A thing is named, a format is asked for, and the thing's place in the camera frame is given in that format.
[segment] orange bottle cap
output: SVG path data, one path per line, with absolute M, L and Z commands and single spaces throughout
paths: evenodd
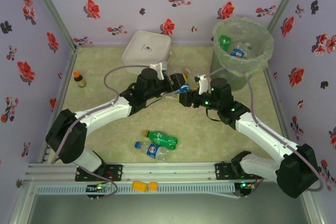
M 72 75 L 75 77 L 75 78 L 78 78 L 80 76 L 79 72 L 73 72 Z

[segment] trash can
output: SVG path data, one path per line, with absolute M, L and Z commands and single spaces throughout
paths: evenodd
M 231 56 L 220 47 L 218 39 L 220 36 L 231 39 L 235 42 L 249 43 L 256 55 L 255 58 L 238 58 Z M 255 71 L 264 70 L 268 67 L 268 60 L 271 58 L 274 47 L 274 40 L 269 31 L 256 21 L 246 17 L 232 17 L 219 21 L 214 29 L 214 51 L 210 72 L 221 67 L 235 67 L 241 70 L 250 79 Z M 233 91 L 242 89 L 247 81 L 240 73 L 234 70 L 222 70 L 212 75 L 214 78 L 225 78 Z

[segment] beige textured floor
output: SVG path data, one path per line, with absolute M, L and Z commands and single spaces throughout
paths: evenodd
M 87 81 L 79 88 L 72 79 L 63 109 L 72 112 L 93 108 L 114 98 L 113 92 L 103 85 L 109 70 L 121 66 L 123 47 L 81 48 L 74 71 Z M 172 47 L 169 67 L 189 68 L 193 74 L 208 73 L 212 57 L 211 47 Z M 136 80 L 136 75 L 118 70 L 111 74 L 108 83 L 123 91 Z M 279 123 L 266 84 L 264 73 L 256 73 L 251 82 L 255 91 L 256 114 L 271 128 L 280 133 Z M 234 92 L 237 101 L 250 107 L 248 87 Z M 162 99 L 139 113 L 111 122 L 87 137 L 86 147 L 96 151 L 106 162 L 153 162 L 138 149 L 136 141 L 144 141 L 143 129 L 163 130 L 178 137 L 177 149 L 171 152 L 172 162 L 228 161 L 243 150 L 268 157 L 257 144 L 229 126 L 210 121 L 204 108 L 185 108 L 177 101 Z

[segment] white cable tray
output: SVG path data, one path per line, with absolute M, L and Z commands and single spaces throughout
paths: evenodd
M 143 192 L 133 190 L 131 184 L 118 184 L 118 194 L 144 194 Z M 157 191 L 147 191 L 146 194 L 222 194 L 234 193 L 234 183 L 209 183 L 197 184 L 158 184 Z M 97 192 L 86 192 L 87 185 L 39 185 L 37 189 L 38 195 L 105 195 L 111 190 Z

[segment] floral wallpaper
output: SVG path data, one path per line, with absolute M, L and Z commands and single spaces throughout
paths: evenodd
M 74 43 L 83 46 L 128 44 L 137 30 L 166 34 L 177 43 L 211 44 L 217 19 L 239 15 L 268 26 L 281 0 L 52 1 Z
M 1 0 L 0 222 L 38 162 L 71 48 L 40 0 Z
M 324 179 L 320 192 L 328 223 L 336 212 L 336 5 L 291 0 L 274 32 L 269 69 L 292 139 L 313 147 Z

